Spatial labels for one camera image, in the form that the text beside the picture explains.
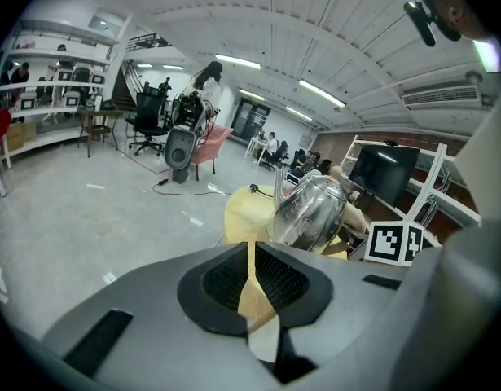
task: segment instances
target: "floor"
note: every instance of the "floor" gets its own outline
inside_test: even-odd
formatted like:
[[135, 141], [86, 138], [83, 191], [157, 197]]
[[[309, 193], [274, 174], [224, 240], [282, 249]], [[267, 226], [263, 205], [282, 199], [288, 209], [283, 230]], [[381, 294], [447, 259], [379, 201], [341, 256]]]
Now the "floor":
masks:
[[[169, 174], [165, 161], [151, 150], [133, 156], [124, 131], [119, 122], [120, 151], [96, 142], [88, 159], [85, 144], [43, 147], [13, 157], [3, 174], [0, 302], [9, 321], [34, 337], [114, 277], [212, 247], [222, 236], [228, 196], [156, 194], [152, 186]], [[157, 189], [231, 193], [250, 183], [273, 185], [274, 173], [243, 161], [244, 152], [227, 140], [215, 175], [207, 162], [199, 182], [191, 172], [184, 184]]]

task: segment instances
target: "television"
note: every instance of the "television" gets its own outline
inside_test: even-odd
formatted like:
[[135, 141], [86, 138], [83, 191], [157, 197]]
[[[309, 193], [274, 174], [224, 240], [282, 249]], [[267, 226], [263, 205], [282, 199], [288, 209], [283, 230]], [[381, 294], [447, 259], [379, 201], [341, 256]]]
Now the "television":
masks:
[[411, 147], [363, 146], [349, 180], [396, 207], [419, 152]]

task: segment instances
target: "kettle lid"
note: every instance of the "kettle lid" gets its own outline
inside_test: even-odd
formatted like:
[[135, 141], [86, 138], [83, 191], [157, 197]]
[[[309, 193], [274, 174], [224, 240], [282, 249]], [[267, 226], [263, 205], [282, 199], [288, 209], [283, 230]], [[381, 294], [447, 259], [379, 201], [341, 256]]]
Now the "kettle lid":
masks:
[[308, 181], [339, 200], [346, 201], [346, 193], [340, 183], [326, 175], [312, 175]]

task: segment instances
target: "ceiling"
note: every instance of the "ceiling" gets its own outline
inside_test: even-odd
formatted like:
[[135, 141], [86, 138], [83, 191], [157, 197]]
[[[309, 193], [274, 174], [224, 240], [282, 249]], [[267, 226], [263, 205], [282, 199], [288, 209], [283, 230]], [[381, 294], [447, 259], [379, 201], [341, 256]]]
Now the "ceiling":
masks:
[[[224, 77], [276, 105], [288, 105], [325, 130], [438, 130], [471, 134], [488, 112], [481, 103], [407, 108], [401, 96], [465, 84], [478, 71], [490, 104], [501, 74], [486, 74], [474, 45], [434, 29], [427, 47], [402, 5], [415, 0], [110, 0], [181, 52], [205, 64], [214, 54], [261, 64], [228, 65]], [[298, 85], [305, 79], [347, 103], [334, 105]]]

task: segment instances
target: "gray concrete floor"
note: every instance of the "gray concrete floor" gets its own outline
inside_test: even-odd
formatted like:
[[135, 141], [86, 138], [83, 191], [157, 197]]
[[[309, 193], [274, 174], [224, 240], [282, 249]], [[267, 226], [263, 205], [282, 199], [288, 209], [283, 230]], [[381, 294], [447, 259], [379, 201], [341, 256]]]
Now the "gray concrete floor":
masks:
[[[132, 156], [125, 126], [109, 143], [76, 142], [39, 148], [12, 158], [0, 197], [0, 266], [7, 319], [40, 338], [62, 314], [116, 277], [137, 267], [216, 244], [223, 233], [227, 195], [162, 196], [152, 186], [168, 172], [152, 150]], [[274, 173], [243, 161], [245, 147], [226, 141], [216, 160], [182, 185], [163, 192], [233, 192], [250, 183], [273, 185]], [[103, 187], [88, 187], [87, 184]]]

